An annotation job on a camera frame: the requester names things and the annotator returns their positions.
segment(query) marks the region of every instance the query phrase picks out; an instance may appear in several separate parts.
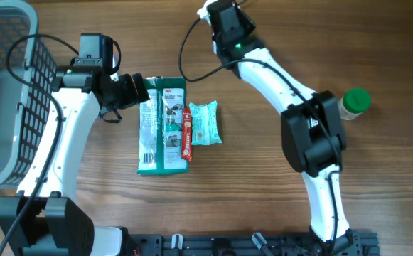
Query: green lid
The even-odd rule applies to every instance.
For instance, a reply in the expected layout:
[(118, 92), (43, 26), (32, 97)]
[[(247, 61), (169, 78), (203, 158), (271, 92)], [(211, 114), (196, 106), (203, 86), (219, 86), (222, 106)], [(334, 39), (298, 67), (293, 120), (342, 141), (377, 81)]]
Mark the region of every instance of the green lid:
[(345, 94), (342, 103), (347, 111), (360, 114), (370, 107), (370, 95), (362, 88), (354, 88)]

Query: teal packet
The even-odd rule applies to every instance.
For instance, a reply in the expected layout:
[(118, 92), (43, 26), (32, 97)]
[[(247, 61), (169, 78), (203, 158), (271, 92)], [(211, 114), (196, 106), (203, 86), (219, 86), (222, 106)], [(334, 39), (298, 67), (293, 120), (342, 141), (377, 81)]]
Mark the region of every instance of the teal packet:
[(222, 143), (219, 137), (217, 109), (218, 102), (197, 106), (189, 104), (192, 114), (192, 145)]
[(138, 174), (165, 175), (188, 171), (181, 158), (183, 108), (186, 81), (183, 78), (147, 78), (150, 100), (139, 105)]

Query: red candy bar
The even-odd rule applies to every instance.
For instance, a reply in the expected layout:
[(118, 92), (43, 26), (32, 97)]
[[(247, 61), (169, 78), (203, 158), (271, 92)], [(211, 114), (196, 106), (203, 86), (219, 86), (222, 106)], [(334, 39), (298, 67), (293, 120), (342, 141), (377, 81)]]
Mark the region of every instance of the red candy bar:
[(183, 147), (181, 158), (192, 160), (192, 115), (188, 108), (183, 111)]

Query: basket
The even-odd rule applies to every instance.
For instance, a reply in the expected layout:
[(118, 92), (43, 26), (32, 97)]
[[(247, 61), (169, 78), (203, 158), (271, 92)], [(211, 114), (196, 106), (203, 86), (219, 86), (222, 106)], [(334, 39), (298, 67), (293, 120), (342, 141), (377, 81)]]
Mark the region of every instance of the basket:
[[(49, 99), (13, 79), (4, 64), (10, 45), (37, 31), (37, 13), (29, 4), (0, 1), (0, 188), (20, 184), (48, 119)], [(40, 38), (31, 38), (15, 48), (11, 66), (24, 80), (50, 92), (57, 65)]]

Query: wire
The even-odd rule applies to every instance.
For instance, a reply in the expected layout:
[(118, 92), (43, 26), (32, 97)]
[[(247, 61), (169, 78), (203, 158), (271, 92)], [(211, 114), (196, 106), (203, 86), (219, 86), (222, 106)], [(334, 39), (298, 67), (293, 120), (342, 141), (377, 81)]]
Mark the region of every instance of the wire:
[(119, 47), (118, 42), (116, 42), (115, 40), (113, 40), (113, 44), (114, 46), (116, 46), (116, 49), (118, 50), (118, 63), (116, 64), (116, 67), (112, 69), (112, 74), (115, 74), (116, 72), (118, 72), (119, 67), (121, 66), (121, 48)]
[(50, 151), (48, 152), (47, 161), (43, 165), (41, 175), (38, 177), (36, 186), (34, 187), (31, 195), (28, 198), (28, 200), (26, 201), (26, 203), (24, 204), (24, 206), (20, 210), (20, 213), (16, 216), (15, 221), (12, 223), (11, 227), (9, 228), (9, 231), (4, 236), (4, 239), (2, 240), (2, 243), (0, 245), (0, 255), (2, 255), (2, 253), (4, 251), (4, 248), (6, 247), (6, 244), (9, 242), (10, 237), (14, 233), (17, 225), (21, 222), (21, 219), (25, 216), (26, 212), (29, 209), (29, 206), (31, 206), (32, 201), (36, 197), (36, 194), (38, 193), (39, 189), (41, 188), (41, 186), (44, 182), (44, 179), (45, 179), (46, 174), (48, 172), (48, 167), (50, 166), (51, 160), (53, 159), (53, 155), (54, 155), (56, 147), (58, 145), (60, 132), (61, 132), (61, 128), (62, 128), (62, 125), (63, 125), (63, 111), (61, 110), (61, 106), (59, 105), (59, 102), (50, 93), (43, 90), (42, 87), (37, 87), (34, 84), (29, 83), (29, 82), (25, 81), (24, 79), (20, 78), (17, 74), (15, 74), (13, 72), (13, 70), (10, 67), (10, 57), (11, 57), (12, 51), (14, 50), (14, 48), (19, 43), (21, 43), (21, 42), (23, 42), (23, 41), (25, 41), (29, 38), (49, 38), (49, 39), (53, 39), (54, 41), (60, 42), (63, 45), (67, 46), (74, 53), (78, 54), (78, 51), (75, 48), (73, 48), (70, 44), (66, 43), (65, 41), (63, 41), (59, 38), (56, 38), (55, 36), (46, 35), (46, 34), (33, 34), (33, 35), (23, 36), (22, 38), (18, 39), (14, 43), (12, 43), (9, 50), (7, 51), (7, 55), (6, 55), (6, 69), (7, 69), (7, 71), (17, 81), (21, 82), (24, 85), (27, 85), (28, 87), (32, 88), (33, 90), (39, 91), (39, 93), (41, 93), (42, 95), (47, 97), (53, 103), (53, 105), (55, 106), (56, 112), (58, 114), (58, 122), (57, 122), (57, 125), (56, 125), (54, 140), (53, 140), (53, 143), (51, 144)]
[(188, 82), (198, 82), (200, 80), (203, 80), (213, 74), (215, 74), (216, 72), (222, 70), (223, 68), (228, 68), (230, 66), (233, 66), (235, 64), (238, 63), (243, 63), (243, 62), (251, 62), (251, 63), (257, 63), (262, 65), (264, 68), (269, 68), (272, 72), (276, 73), (276, 75), (278, 75), (289, 87), (290, 89), (293, 91), (293, 93), (298, 96), (303, 103), (305, 104), (307, 110), (310, 112), (310, 114), (312, 115), (312, 117), (314, 119), (316, 119), (318, 121), (318, 125), (320, 126), (322, 132), (324, 133), (326, 140), (328, 141), (330, 147), (333, 150), (334, 153), (334, 157), (336, 159), (336, 161), (338, 162), (338, 167), (339, 170), (338, 171), (332, 171), (329, 173), (327, 181), (329, 183), (329, 188), (330, 188), (330, 192), (331, 192), (331, 198), (332, 198), (332, 204), (333, 204), (333, 209), (334, 209), (334, 228), (333, 228), (333, 237), (331, 238), (331, 249), (330, 249), (330, 255), (333, 254), (333, 249), (334, 249), (334, 245), (336, 243), (336, 235), (337, 235), (337, 228), (338, 228), (338, 212), (337, 212), (337, 205), (336, 205), (336, 197), (334, 195), (334, 190), (333, 190), (333, 184), (332, 184), (332, 175), (333, 174), (339, 174), (342, 172), (342, 158), (340, 157), (336, 147), (334, 146), (334, 143), (331, 139), (331, 136), (329, 135), (328, 131), (326, 130), (323, 122), (321, 121), (320, 117), (316, 114), (315, 110), (313, 110), (312, 106), (310, 106), (310, 104), (308, 104), (307, 99), (298, 91), (298, 89), (296, 89), (291, 82), (283, 75), (281, 74), (276, 68), (272, 67), (270, 64), (260, 61), (260, 60), (254, 60), (254, 59), (249, 59), (249, 58), (243, 58), (241, 60), (232, 60), (227, 64), (221, 65), (220, 67), (210, 71), (209, 73), (207, 73), (206, 75), (203, 75), (199, 78), (194, 78), (194, 79), (190, 79), (186, 77), (186, 74), (183, 71), (183, 63), (182, 63), (182, 56), (183, 56), (183, 49), (184, 49), (184, 45), (186, 44), (187, 38), (189, 36), (189, 34), (192, 32), (193, 28), (195, 28), (195, 26), (198, 24), (198, 22), (201, 19), (198, 18), (197, 20), (195, 20), (192, 24), (192, 26), (189, 28), (186, 36), (183, 39), (183, 42), (181, 43), (181, 49), (179, 51), (179, 57), (178, 57), (178, 65), (179, 65), (179, 71), (181, 73), (181, 75), (183, 76), (183, 78), (188, 81)]

